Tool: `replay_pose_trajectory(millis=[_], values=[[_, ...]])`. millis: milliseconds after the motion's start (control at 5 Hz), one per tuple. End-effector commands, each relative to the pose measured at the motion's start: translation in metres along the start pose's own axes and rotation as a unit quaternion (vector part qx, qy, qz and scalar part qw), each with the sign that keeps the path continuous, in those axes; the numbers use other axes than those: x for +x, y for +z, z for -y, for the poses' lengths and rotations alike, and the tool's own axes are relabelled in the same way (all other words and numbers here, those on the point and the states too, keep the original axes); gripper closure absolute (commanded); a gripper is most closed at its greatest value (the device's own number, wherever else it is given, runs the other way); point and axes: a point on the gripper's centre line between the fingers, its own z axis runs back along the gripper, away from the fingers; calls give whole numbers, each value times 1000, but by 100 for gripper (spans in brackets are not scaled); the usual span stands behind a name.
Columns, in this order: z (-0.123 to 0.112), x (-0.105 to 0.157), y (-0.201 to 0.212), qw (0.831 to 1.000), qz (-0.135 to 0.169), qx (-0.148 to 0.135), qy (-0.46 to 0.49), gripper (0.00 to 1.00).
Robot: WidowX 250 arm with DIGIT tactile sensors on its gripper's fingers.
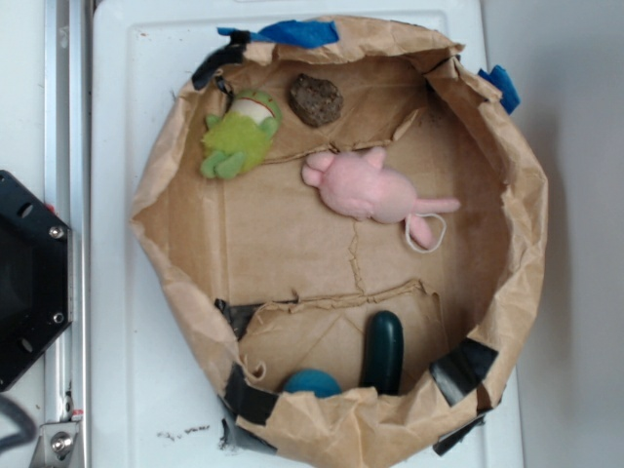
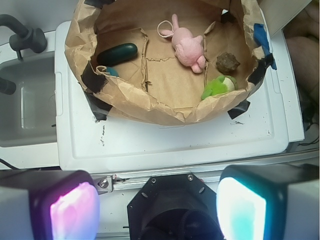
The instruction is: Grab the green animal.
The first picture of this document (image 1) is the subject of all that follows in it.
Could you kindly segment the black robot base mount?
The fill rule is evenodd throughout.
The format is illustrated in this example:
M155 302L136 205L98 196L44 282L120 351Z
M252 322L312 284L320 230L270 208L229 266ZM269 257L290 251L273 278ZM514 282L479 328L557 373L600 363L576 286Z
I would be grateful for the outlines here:
M70 228L1 172L1 390L68 327Z

